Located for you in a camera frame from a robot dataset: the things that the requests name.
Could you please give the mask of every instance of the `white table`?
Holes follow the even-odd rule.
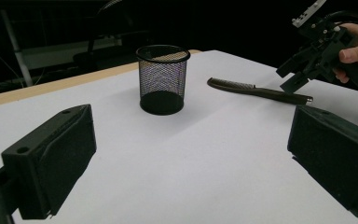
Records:
[[[141,109],[138,70],[0,105],[0,153],[76,105],[91,104],[97,138],[58,215],[22,220],[16,211],[16,223],[358,223],[287,150],[294,105],[206,84],[280,90],[286,79],[275,70],[216,50],[193,54],[185,107],[169,116]],[[358,91],[312,80],[297,93],[358,125]]]

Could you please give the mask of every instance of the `dark background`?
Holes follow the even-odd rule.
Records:
[[[87,40],[85,20],[106,1],[2,1],[22,49]],[[148,15],[157,44],[217,49],[279,67],[303,45],[292,25],[315,1],[153,0]],[[358,12],[358,0],[328,0],[317,15]],[[0,15],[0,82],[21,74]]]

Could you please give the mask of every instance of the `mesh pencil holder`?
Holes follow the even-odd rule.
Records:
[[[184,106],[186,68],[190,52],[176,46],[150,45],[136,50],[141,108],[170,115]]]

